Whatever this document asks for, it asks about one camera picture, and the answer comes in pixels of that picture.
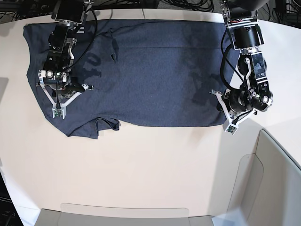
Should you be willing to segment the robot arm image right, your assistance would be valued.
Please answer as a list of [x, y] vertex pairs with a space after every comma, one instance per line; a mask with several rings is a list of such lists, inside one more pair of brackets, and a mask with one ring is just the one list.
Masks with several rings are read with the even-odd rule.
[[[266, 75], [267, 65], [261, 51], [264, 44], [258, 23], [258, 10], [265, 0], [222, 0], [220, 8], [225, 23], [224, 35], [228, 35], [230, 45], [221, 48], [222, 63], [220, 76], [226, 86], [224, 92], [212, 90], [218, 99], [218, 108], [224, 112], [225, 131], [234, 133], [244, 120], [264, 112], [273, 104], [273, 94], [269, 89]], [[234, 88], [224, 76], [225, 65], [233, 69], [242, 81]]]

